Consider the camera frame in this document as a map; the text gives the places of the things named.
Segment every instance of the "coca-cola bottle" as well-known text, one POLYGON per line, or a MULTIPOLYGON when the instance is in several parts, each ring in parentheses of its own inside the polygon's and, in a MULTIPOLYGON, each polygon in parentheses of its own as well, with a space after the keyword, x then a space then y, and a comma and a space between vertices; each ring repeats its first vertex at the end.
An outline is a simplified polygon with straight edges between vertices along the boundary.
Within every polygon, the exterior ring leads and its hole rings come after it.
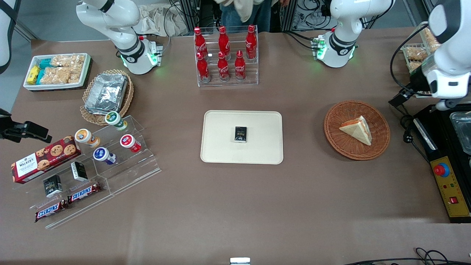
POLYGON ((249 25, 249 33, 245 39, 247 59, 253 60, 257 57, 257 36, 255 36, 255 26, 249 25))
POLYGON ((195 28, 195 46, 196 52, 203 54, 203 57, 206 59, 208 57, 208 49, 206 48, 206 40, 201 35, 201 29, 199 27, 195 28))
POLYGON ((218 53, 218 69, 219 69, 219 78, 222 82, 227 82, 230 79, 229 75, 229 64, 226 61, 226 55, 224 52, 220 51, 218 53))
POLYGON ((198 68, 198 73, 200 74, 200 80, 204 83, 211 81, 211 75, 209 74, 208 63, 204 60, 204 56, 202 53, 198 52, 196 54, 196 58, 198 62, 196 63, 196 67, 198 68))
POLYGON ((226 56, 226 60, 231 59, 231 48, 230 48, 230 43, 229 43, 229 37, 226 34, 225 26, 219 27, 219 50, 224 52, 224 56, 226 56))
POLYGON ((237 81, 245 80, 245 61, 241 50, 237 51, 237 59, 235 59, 235 78, 237 81))

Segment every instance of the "wicker basket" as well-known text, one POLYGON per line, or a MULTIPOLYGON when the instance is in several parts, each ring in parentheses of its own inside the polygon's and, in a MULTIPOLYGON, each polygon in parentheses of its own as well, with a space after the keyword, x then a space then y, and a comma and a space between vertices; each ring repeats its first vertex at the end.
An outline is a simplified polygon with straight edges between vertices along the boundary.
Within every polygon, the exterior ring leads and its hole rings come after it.
POLYGON ((337 103, 325 115, 324 133, 332 147, 354 160, 371 160, 380 156, 388 147, 391 132, 381 113, 362 101, 347 100, 337 103), (342 132, 340 125, 362 115, 371 132, 371 146, 365 145, 342 132))
MULTIPOLYGON (((126 87, 126 92, 124 94, 124 98, 122 100, 122 105, 121 105, 121 110, 119 112, 121 117, 124 117, 124 114, 126 114, 126 112, 129 109, 129 106, 131 105, 132 95, 134 94, 134 85, 132 84, 131 78, 129 77, 129 75, 127 73, 125 73, 121 70, 116 70, 116 69, 106 70, 106 71, 102 72, 102 74, 110 74, 110 75, 120 74, 120 75, 125 75, 128 78, 128 84, 127 84, 127 87, 126 87)), ((83 103, 85 103, 87 101, 87 98, 90 95, 90 90, 93 86, 93 83, 95 82, 95 79, 96 79, 96 76, 88 84, 87 89, 83 93, 83 97, 82 97, 83 103)), ((88 122, 91 122, 93 124, 97 124, 97 125, 100 125, 100 126, 108 125, 105 122, 105 115, 91 114, 85 109, 85 105, 80 107, 80 112, 82 113, 82 117, 88 122)))

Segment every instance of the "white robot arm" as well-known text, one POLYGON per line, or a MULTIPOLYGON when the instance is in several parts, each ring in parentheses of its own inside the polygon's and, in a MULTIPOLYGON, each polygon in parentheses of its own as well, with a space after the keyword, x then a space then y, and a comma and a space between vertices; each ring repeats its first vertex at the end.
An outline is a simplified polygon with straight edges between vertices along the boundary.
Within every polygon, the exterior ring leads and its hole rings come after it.
POLYGON ((140 19, 133 1, 85 0, 77 4, 76 11, 82 23, 110 38, 133 74, 145 74, 157 65, 155 42, 140 40, 132 29, 140 19))
POLYGON ((363 27, 362 17, 379 15, 390 9, 396 0, 332 0, 330 12, 338 24, 334 32, 319 36, 324 40, 317 59, 327 66, 339 68, 351 58, 363 27))
POLYGON ((0 74, 11 60, 11 36, 21 0, 0 0, 0 74))
POLYGON ((429 28, 442 45, 411 73, 408 89, 390 101, 393 106, 406 102, 414 92, 430 91, 441 99, 436 109, 456 106, 468 93, 471 72, 471 1, 441 0, 429 16, 429 28))

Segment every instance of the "brown table surface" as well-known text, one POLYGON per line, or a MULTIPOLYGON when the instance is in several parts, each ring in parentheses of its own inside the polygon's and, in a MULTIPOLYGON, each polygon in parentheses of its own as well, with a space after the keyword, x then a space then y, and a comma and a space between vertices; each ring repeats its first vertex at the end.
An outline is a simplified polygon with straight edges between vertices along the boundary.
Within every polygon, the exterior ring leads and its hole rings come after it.
MULTIPOLYGON (((11 189, 10 164, 44 147, 0 141, 0 264, 344 264, 414 257, 414 247, 470 261, 471 226, 449 224, 430 166, 402 141, 389 106, 399 90, 389 74, 396 47, 412 28, 365 30, 343 68, 315 62, 281 33, 260 34, 260 84, 202 91, 193 38, 172 39, 162 67, 135 84, 128 114, 162 172, 54 230, 11 189), (323 119, 335 103, 366 101, 391 128, 386 152, 357 162, 325 139, 323 119), (203 115, 210 109, 269 110, 283 116, 284 161, 274 165, 207 164, 200 159, 203 115)), ((89 53, 91 76, 125 70, 110 41, 34 41, 33 54, 89 53)), ((406 81, 401 56, 395 70, 406 81)), ((83 90, 22 88, 15 121, 50 129, 53 139, 99 126, 82 119, 83 90)), ((428 102, 413 99, 412 110, 428 102)))

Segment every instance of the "person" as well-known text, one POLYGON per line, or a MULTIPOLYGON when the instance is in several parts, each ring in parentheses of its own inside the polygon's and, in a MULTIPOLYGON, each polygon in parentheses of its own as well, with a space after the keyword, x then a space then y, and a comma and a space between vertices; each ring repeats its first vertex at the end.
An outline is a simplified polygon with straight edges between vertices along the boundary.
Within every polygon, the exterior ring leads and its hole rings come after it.
MULTIPOLYGON (((222 11, 221 25, 257 25, 259 32, 270 31, 271 7, 278 0, 214 0, 222 11)), ((290 0, 279 0, 286 7, 290 0)))

